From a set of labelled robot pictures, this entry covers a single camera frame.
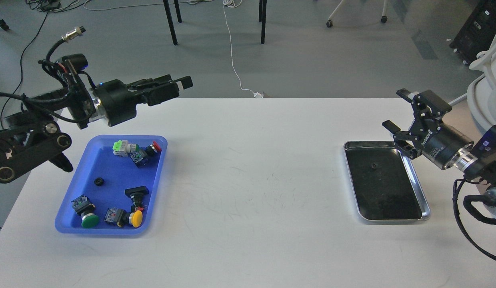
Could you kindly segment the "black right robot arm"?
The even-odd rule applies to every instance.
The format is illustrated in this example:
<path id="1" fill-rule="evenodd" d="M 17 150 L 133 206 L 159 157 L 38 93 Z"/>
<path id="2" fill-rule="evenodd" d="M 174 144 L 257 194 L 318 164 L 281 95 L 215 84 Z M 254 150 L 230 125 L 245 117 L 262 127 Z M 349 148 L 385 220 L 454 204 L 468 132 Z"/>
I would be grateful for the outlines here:
<path id="1" fill-rule="evenodd" d="M 409 159 L 424 155 L 441 170 L 455 167 L 463 178 L 453 184 L 452 201 L 456 223 L 464 237 L 480 252 L 496 261 L 496 256 L 481 248 L 468 234 L 460 219 L 458 197 L 465 183 L 482 184 L 484 193 L 463 199 L 466 211 L 476 220 L 496 226 L 496 125 L 475 143 L 457 129 L 443 122 L 452 107 L 431 90 L 396 94 L 411 104 L 414 120 L 408 130 L 401 130 L 387 120 L 382 126 L 393 136 L 393 146 Z"/>

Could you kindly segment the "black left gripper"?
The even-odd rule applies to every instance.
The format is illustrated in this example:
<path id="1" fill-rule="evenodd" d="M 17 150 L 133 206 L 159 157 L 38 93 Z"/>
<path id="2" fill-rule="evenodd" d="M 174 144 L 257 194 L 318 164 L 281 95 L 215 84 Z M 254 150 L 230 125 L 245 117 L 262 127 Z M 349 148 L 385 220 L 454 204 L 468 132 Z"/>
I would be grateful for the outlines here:
<path id="1" fill-rule="evenodd" d="M 136 117 L 136 106 L 146 103 L 155 106 L 179 96 L 179 92 L 193 87 L 191 76 L 173 80 L 170 74 L 124 84 L 111 80 L 97 86 L 93 96 L 97 112 L 108 126 L 116 126 Z"/>

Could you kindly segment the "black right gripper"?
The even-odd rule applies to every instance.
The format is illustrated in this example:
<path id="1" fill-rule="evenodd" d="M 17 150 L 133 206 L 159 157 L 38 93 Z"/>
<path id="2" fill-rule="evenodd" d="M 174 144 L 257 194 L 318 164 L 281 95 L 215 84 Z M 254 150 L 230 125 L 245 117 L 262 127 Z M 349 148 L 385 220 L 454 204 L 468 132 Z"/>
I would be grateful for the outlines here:
<path id="1" fill-rule="evenodd" d="M 396 94 L 412 106 L 414 122 L 409 130 L 412 135 L 390 120 L 382 122 L 382 126 L 392 134 L 393 146 L 402 155 L 416 159 L 420 150 L 435 166 L 446 170 L 453 166 L 452 158 L 459 150 L 471 149 L 473 140 L 442 121 L 443 116 L 452 111 L 452 106 L 433 91 L 399 89 Z M 411 139 L 413 146 L 407 142 Z"/>

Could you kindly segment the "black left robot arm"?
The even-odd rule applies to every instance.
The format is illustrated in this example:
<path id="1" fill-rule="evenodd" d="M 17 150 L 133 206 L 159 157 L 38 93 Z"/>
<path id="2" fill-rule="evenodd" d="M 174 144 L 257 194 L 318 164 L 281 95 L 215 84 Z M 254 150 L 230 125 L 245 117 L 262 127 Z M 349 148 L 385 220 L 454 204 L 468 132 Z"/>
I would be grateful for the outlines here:
<path id="1" fill-rule="evenodd" d="M 111 80 L 99 85 L 89 78 L 89 91 L 80 78 L 88 66 L 83 54 L 50 60 L 61 44 L 84 32 L 84 27 L 76 27 L 63 35 L 39 61 L 43 70 L 62 85 L 61 89 L 36 97 L 0 92 L 0 97 L 19 100 L 26 108 L 6 117 L 8 128 L 0 130 L 0 183 L 10 183 L 45 162 L 65 172 L 74 169 L 63 153 L 71 146 L 71 137 L 61 131 L 56 118 L 75 123 L 80 129 L 97 120 L 115 126 L 133 119 L 138 104 L 155 106 L 177 98 L 180 91 L 193 86 L 190 76 L 173 80 L 164 75 L 129 84 Z"/>

